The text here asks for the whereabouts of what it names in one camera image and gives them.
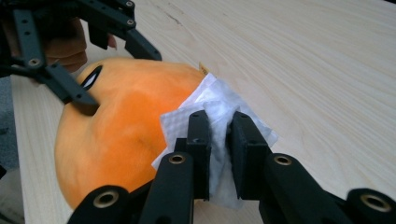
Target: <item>metal ring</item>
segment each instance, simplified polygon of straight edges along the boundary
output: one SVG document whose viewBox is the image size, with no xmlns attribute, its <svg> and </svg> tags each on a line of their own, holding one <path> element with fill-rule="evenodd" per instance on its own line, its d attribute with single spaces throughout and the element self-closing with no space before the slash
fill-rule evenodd
<svg viewBox="0 0 396 224">
<path fill-rule="evenodd" d="M 186 160 L 186 158 L 182 155 L 175 155 L 172 157 L 169 157 L 169 162 L 172 164 L 181 164 Z"/>
<path fill-rule="evenodd" d="M 127 6 L 127 7 L 132 7 L 133 5 L 134 5 L 134 3 L 131 2 L 131 1 L 126 2 L 126 6 Z"/>
<path fill-rule="evenodd" d="M 128 20 L 126 23 L 127 23 L 128 25 L 133 25 L 133 24 L 134 24 L 134 21 L 133 21 L 133 20 Z"/>
<path fill-rule="evenodd" d="M 285 156 L 276 156 L 274 157 L 274 161 L 279 165 L 291 165 L 291 159 Z"/>
<path fill-rule="evenodd" d="M 392 210 L 392 207 L 390 206 L 389 203 L 387 203 L 382 198 L 375 196 L 373 194 L 361 195 L 361 201 L 368 207 L 373 208 L 374 210 L 376 210 L 378 212 L 386 213 L 386 212 L 390 212 L 390 210 Z"/>
<path fill-rule="evenodd" d="M 93 205 L 97 208 L 106 208 L 113 205 L 119 199 L 119 194 L 115 190 L 108 190 L 96 196 Z"/>
<path fill-rule="evenodd" d="M 37 58 L 33 58 L 29 60 L 29 66 L 37 66 L 41 63 L 41 61 Z"/>
</svg>

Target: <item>light wood surface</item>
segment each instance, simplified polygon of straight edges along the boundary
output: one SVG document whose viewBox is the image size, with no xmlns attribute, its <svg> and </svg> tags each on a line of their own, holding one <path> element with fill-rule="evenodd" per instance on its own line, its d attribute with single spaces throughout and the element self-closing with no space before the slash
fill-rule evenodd
<svg viewBox="0 0 396 224">
<path fill-rule="evenodd" d="M 381 0 L 136 0 L 139 30 L 168 62 L 228 82 L 298 159 L 345 198 L 367 187 L 396 199 L 396 5 Z M 122 50 L 89 46 L 90 61 Z M 65 223 L 53 144 L 62 104 L 12 78 L 26 223 Z M 195 223 L 261 223 L 257 203 L 195 206 Z"/>
</svg>

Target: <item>wood grain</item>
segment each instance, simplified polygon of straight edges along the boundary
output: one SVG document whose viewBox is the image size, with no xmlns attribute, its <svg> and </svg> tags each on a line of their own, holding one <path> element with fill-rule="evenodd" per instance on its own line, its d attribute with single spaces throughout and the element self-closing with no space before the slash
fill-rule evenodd
<svg viewBox="0 0 396 224">
<path fill-rule="evenodd" d="M 134 1 L 139 30 L 168 62 L 228 82 L 297 158 L 342 198 L 367 187 L 396 199 L 396 6 L 377 0 Z M 89 46 L 90 62 L 116 55 Z M 14 77 L 13 99 L 27 223 L 65 223 L 53 141 L 62 105 Z M 261 223 L 257 203 L 209 203 L 195 223 Z"/>
</svg>

